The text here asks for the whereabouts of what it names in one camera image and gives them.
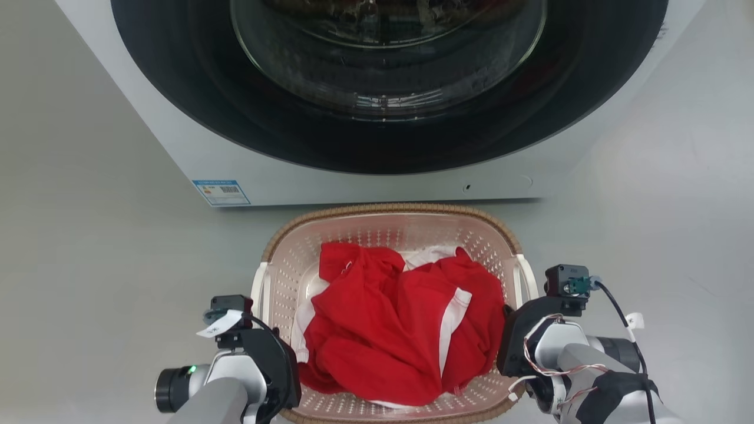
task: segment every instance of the gray floor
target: gray floor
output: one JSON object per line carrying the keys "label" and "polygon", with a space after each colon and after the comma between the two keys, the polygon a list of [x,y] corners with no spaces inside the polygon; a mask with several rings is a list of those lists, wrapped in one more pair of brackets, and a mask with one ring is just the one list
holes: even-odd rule
{"label": "gray floor", "polygon": [[[600,274],[686,422],[749,422],[754,5],[711,0],[624,123],[546,201],[478,206],[538,275]],[[162,423],[163,367],[207,361],[212,295],[313,207],[213,210],[55,4],[0,0],[0,422]],[[622,335],[600,296],[583,320]],[[499,422],[553,422],[523,401]]]}

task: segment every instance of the cable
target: cable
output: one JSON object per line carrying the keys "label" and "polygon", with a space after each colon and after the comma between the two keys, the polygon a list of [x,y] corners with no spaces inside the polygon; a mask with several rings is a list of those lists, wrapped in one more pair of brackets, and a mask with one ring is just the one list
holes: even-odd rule
{"label": "cable", "polygon": [[567,376],[570,374],[575,374],[578,372],[581,372],[583,370],[586,370],[588,368],[597,368],[603,373],[608,372],[608,368],[604,364],[591,364],[591,365],[579,365],[576,368],[572,368],[570,370],[565,371],[554,371],[554,370],[548,370],[547,368],[542,368],[539,365],[537,365],[533,360],[531,354],[529,354],[529,337],[533,336],[534,333],[539,329],[539,327],[542,326],[547,320],[549,319],[555,319],[555,320],[562,320],[564,319],[563,314],[550,314],[545,315],[537,324],[535,324],[534,327],[523,337],[523,356],[526,358],[526,360],[529,362],[529,365],[534,368],[535,371],[542,374],[543,376]]}
{"label": "cable", "polygon": [[558,409],[560,409],[560,408],[562,408],[562,406],[563,406],[564,404],[567,404],[567,403],[569,403],[569,402],[573,402],[573,400],[574,400],[574,399],[576,399],[576,398],[578,398],[579,396],[581,396],[581,395],[585,395],[585,394],[587,394],[587,393],[589,393],[589,392],[594,392],[595,390],[597,390],[597,387],[590,387],[590,388],[588,388],[588,389],[579,390],[578,392],[576,392],[576,393],[575,393],[575,394],[574,394],[573,396],[571,396],[570,398],[568,398],[568,399],[565,399],[564,401],[560,402],[560,403],[559,403],[559,404],[557,405],[557,408],[558,408]]}
{"label": "cable", "polygon": [[633,344],[633,348],[636,350],[636,354],[639,356],[639,363],[642,365],[642,370],[644,371],[644,392],[647,395],[647,408],[649,409],[649,422],[651,424],[657,424],[655,418],[654,418],[654,402],[652,401],[652,392],[649,388],[649,383],[647,383],[648,379],[648,372],[647,372],[647,363],[644,362],[644,355],[642,355],[642,350],[639,349],[639,344],[636,342],[636,338],[633,336],[633,331],[631,331],[631,328],[628,325],[628,321],[626,321],[626,316],[623,314],[623,311],[621,311],[621,307],[618,306],[618,302],[615,300],[615,298],[612,296],[612,293],[610,293],[610,290],[608,290],[607,287],[601,282],[601,281],[594,281],[594,285],[602,289],[602,291],[605,292],[605,295],[610,299],[610,303],[613,304],[615,307],[615,310],[618,311],[618,315],[621,317],[621,322],[623,322],[623,326],[625,326],[626,330],[628,331],[628,334],[630,336],[631,343]]}
{"label": "cable", "polygon": [[261,319],[255,317],[254,315],[251,315],[248,312],[244,312],[241,314],[241,317],[243,319],[248,319],[254,322],[255,324],[258,324],[263,330],[266,330],[270,335],[272,335],[272,338],[277,343],[277,347],[280,349],[280,353],[283,354],[283,360],[285,361],[285,389],[283,390],[283,398],[280,400],[280,402],[272,408],[272,411],[267,413],[263,419],[257,418],[257,422],[270,422],[284,407],[285,401],[288,399],[288,392],[290,391],[290,358],[288,357],[288,351],[285,349],[285,346],[283,346],[283,342],[280,340],[280,337],[275,334],[275,332],[267,325],[265,324]]}
{"label": "cable", "polygon": [[526,381],[528,379],[536,379],[537,376],[523,376],[517,379],[513,382],[510,386],[508,386],[508,399],[510,399],[512,402],[518,401],[518,395],[513,393],[513,389],[516,388],[521,382]]}

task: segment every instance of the clothes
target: clothes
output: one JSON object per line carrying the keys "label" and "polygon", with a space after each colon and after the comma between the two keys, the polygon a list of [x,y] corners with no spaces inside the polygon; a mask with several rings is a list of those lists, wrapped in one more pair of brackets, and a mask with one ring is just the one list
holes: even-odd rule
{"label": "clothes", "polygon": [[384,247],[322,245],[320,277],[330,286],[294,323],[302,383],[421,406],[489,371],[504,324],[500,281],[461,248],[405,266]]}
{"label": "clothes", "polygon": [[[435,263],[438,260],[445,259],[447,257],[454,257],[455,251],[459,246],[430,246],[420,250],[410,256],[405,261],[406,265],[403,267],[403,271],[409,271],[416,269],[419,266],[426,265],[428,263]],[[299,305],[296,316],[293,320],[293,330],[291,332],[291,347],[296,353],[297,362],[309,361],[309,350],[306,347],[306,339],[304,338],[304,331],[308,327],[311,320],[314,318],[314,305],[311,303],[311,298],[322,293],[328,283],[323,280],[324,284],[314,284],[314,289],[308,294],[309,300]],[[440,353],[441,357],[447,357],[447,349]]]}

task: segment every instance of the washing machine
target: washing machine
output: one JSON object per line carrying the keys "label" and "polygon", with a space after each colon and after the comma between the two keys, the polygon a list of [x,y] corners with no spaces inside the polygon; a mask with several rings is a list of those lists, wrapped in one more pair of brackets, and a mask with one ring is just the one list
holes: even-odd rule
{"label": "washing machine", "polygon": [[215,207],[537,198],[704,0],[57,0]]}

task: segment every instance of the laundry basket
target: laundry basket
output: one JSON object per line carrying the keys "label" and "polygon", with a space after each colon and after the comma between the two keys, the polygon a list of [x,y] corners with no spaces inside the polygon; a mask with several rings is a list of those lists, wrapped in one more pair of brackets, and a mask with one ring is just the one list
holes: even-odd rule
{"label": "laundry basket", "polygon": [[[317,284],[320,245],[328,241],[389,247],[412,253],[435,245],[460,245],[471,258],[500,278],[506,304],[517,308],[537,296],[531,267],[513,233],[472,207],[446,204],[374,204],[337,207],[306,214],[270,240],[252,286],[253,314],[290,343],[296,308]],[[297,424],[328,422],[439,422],[465,424],[491,419],[513,406],[513,379],[496,367],[478,376],[462,396],[444,394],[425,407],[394,410],[350,393],[323,395],[302,387],[299,407],[281,412]],[[523,394],[523,385],[517,391]]]}

